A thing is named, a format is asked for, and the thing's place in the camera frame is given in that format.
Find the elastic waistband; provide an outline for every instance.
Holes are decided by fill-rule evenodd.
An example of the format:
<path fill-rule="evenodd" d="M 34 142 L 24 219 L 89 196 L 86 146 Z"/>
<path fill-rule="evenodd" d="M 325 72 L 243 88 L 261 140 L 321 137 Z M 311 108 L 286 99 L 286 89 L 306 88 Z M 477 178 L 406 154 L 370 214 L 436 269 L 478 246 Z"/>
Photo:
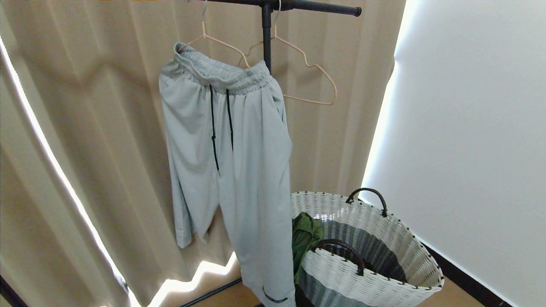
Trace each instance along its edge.
<path fill-rule="evenodd" d="M 230 93 L 243 95 L 266 87 L 273 80 L 264 61 L 251 68 L 239 68 L 213 60 L 191 46 L 178 52 L 183 46 L 184 43 L 175 44 L 174 59 L 184 73 L 196 82 L 212 85 L 216 91 L 228 89 Z"/>

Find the black drawstring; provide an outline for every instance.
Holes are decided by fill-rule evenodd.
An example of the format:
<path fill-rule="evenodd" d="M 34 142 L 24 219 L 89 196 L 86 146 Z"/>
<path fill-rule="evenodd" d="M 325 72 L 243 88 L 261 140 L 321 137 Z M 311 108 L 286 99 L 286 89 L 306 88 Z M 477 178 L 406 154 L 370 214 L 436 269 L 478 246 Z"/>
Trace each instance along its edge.
<path fill-rule="evenodd" d="M 210 89 L 210 111 L 212 113 L 212 148 L 214 149 L 214 160 L 216 161 L 216 170 L 220 173 L 220 167 L 218 166 L 218 157 L 216 156 L 216 130 L 214 128 L 214 102 L 212 99 L 212 85 L 209 84 Z"/>
<path fill-rule="evenodd" d="M 226 89 L 225 90 L 225 96 L 228 100 L 228 117 L 229 117 L 229 130 L 231 131 L 232 133 L 232 151 L 233 151 L 233 125 L 232 125 L 232 112 L 231 110 L 229 109 L 229 90 Z"/>

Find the clothing rack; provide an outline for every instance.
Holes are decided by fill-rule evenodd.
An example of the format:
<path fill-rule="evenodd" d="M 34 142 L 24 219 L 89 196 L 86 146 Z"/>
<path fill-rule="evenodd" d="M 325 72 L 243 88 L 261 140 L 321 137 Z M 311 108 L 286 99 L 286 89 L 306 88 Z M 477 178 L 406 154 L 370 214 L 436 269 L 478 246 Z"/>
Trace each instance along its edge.
<path fill-rule="evenodd" d="M 208 0 L 213 2 L 226 2 L 236 4 L 256 5 L 262 8 L 262 28 L 264 38 L 264 61 L 271 73 L 271 13 L 278 10 L 278 0 Z M 285 10 L 310 10 L 326 13 L 360 16 L 361 7 L 347 7 L 344 5 L 314 2 L 308 0 L 281 0 L 281 11 Z"/>

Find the pants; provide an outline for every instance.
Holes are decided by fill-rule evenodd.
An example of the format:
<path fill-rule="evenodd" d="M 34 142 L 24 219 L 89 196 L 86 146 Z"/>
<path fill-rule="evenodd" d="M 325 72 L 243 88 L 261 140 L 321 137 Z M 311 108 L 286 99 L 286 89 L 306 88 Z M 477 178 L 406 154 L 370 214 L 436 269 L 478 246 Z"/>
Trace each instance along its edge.
<path fill-rule="evenodd" d="M 219 205 L 243 282 L 265 306 L 295 306 L 281 89 L 264 62 L 233 67 L 190 46 L 162 69 L 176 239 L 186 247 Z"/>

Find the basket handle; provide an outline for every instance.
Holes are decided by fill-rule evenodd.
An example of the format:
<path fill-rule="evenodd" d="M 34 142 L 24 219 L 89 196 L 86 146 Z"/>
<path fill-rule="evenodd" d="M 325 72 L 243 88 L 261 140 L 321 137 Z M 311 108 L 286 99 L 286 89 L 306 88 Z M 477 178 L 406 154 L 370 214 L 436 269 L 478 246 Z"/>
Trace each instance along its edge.
<path fill-rule="evenodd" d="M 381 200 L 381 204 L 383 205 L 383 212 L 381 213 L 381 215 L 383 217 L 387 217 L 387 203 L 385 202 L 385 199 L 383 198 L 381 193 L 379 193 L 379 191 L 374 190 L 372 188 L 361 187 L 359 189 L 356 189 L 353 193 L 351 193 L 351 196 L 349 196 L 349 198 L 347 198 L 347 201 L 345 201 L 345 202 L 348 203 L 348 204 L 353 203 L 353 201 L 354 201 L 353 197 L 360 191 L 370 191 L 370 192 L 375 193 L 375 195 L 379 196 L 379 199 Z"/>
<path fill-rule="evenodd" d="M 354 248 L 352 248 L 350 245 L 343 242 L 342 240 L 337 240 L 337 239 L 321 240 L 311 250 L 315 251 L 317 248 L 319 248 L 319 249 L 323 249 L 323 250 L 326 250 L 326 251 L 329 251 L 329 252 L 333 253 L 331 251 L 331 249 L 333 249 L 333 247 L 336 248 L 336 249 L 341 247 L 341 249 L 343 249 L 343 250 L 347 251 L 348 253 L 352 254 L 354 257 L 351 258 L 351 259 L 348 259 L 349 257 L 345 257 L 345 256 L 342 256 L 342 255 L 338 255 L 338 256 L 343 257 L 343 258 L 345 258 L 345 260 L 351 261 L 353 263 L 356 262 L 355 264 L 358 267 L 357 275 L 364 276 L 365 265 L 364 265 L 364 261 L 362 260 L 363 258 L 360 256 L 360 254 L 358 254 L 358 252 Z"/>

